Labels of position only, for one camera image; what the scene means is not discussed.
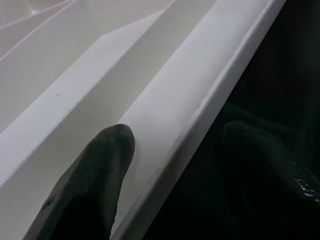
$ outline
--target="white plastic edge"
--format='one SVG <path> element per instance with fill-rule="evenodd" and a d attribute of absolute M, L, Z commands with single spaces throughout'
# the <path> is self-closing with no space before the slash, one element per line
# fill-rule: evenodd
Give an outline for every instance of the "white plastic edge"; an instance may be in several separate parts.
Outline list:
<path fill-rule="evenodd" d="M 143 237 L 284 3 L 217 1 L 121 118 L 137 147 L 112 240 Z"/>

